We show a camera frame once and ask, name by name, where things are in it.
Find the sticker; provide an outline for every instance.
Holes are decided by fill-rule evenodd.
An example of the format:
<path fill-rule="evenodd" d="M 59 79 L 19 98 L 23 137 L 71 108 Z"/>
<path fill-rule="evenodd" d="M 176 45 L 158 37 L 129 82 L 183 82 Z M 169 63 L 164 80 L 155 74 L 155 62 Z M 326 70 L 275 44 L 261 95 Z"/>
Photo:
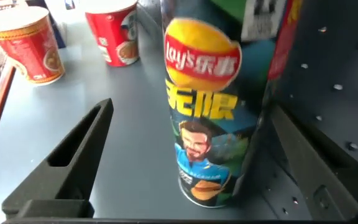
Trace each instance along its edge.
<path fill-rule="evenodd" d="M 274 50 L 272 63 L 268 71 L 268 80 L 280 78 L 287 64 L 288 56 L 295 38 L 296 26 L 298 24 L 302 0 L 288 0 L 287 19 L 283 20 L 277 46 Z"/>
<path fill-rule="evenodd" d="M 241 40 L 275 37 L 283 16 L 285 0 L 247 0 Z"/>
<path fill-rule="evenodd" d="M 102 52 L 102 55 L 104 57 L 104 59 L 107 61 L 107 62 L 111 62 L 111 58 L 109 56 L 109 52 L 107 51 L 107 48 L 103 47 L 103 46 L 98 46 L 100 51 Z"/>
<path fill-rule="evenodd" d="M 165 65 L 177 87 L 219 91 L 241 67 L 241 48 L 218 28 L 175 18 L 165 31 Z"/>

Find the instant noodle cup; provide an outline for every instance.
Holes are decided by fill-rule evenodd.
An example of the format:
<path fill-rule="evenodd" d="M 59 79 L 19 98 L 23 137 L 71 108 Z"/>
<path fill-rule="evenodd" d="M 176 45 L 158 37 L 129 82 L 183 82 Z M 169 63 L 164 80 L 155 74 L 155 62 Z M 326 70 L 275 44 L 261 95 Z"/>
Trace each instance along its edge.
<path fill-rule="evenodd" d="M 126 66 L 139 58 L 137 47 L 136 0 L 86 1 L 86 19 L 105 61 Z"/>
<path fill-rule="evenodd" d="M 34 85 L 55 82 L 65 73 L 48 15 L 37 6 L 0 11 L 0 46 Z"/>
<path fill-rule="evenodd" d="M 165 64 L 177 87 L 219 91 L 241 67 L 241 48 L 203 21 L 174 18 L 165 31 Z"/>

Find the black plastic bracket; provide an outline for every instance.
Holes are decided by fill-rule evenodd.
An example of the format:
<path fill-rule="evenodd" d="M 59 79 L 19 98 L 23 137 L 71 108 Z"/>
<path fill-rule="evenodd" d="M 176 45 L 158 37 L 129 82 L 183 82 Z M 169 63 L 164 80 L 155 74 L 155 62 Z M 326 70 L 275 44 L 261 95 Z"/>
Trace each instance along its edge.
<path fill-rule="evenodd" d="M 335 144 L 311 134 L 280 106 L 273 107 L 271 119 L 313 219 L 358 218 L 358 176 L 344 175 L 358 174 L 358 166 L 337 169 L 324 153 Z M 316 136 L 319 144 L 313 141 Z"/>
<path fill-rule="evenodd" d="M 5 199 L 7 219 L 92 217 L 89 203 L 113 114 L 111 99 L 101 101 Z"/>

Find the perforated metal panel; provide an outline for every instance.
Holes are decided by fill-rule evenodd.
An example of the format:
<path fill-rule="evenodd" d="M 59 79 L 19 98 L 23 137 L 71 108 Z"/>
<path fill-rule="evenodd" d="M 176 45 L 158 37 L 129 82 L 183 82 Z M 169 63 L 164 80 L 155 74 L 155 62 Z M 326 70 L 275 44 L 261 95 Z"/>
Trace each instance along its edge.
<path fill-rule="evenodd" d="M 358 162 L 358 1 L 304 1 L 278 96 Z"/>

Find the noodle cup lid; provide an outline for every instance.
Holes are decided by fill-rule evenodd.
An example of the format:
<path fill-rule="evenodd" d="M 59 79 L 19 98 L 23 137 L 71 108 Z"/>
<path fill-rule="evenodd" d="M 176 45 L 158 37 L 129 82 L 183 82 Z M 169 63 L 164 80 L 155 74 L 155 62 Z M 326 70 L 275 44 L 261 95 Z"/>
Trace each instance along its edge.
<path fill-rule="evenodd" d="M 0 11 L 0 31 L 20 29 L 48 16 L 49 11 L 38 6 L 18 6 Z"/>
<path fill-rule="evenodd" d="M 82 0 L 82 8 L 91 14 L 119 12 L 136 5 L 137 0 Z"/>

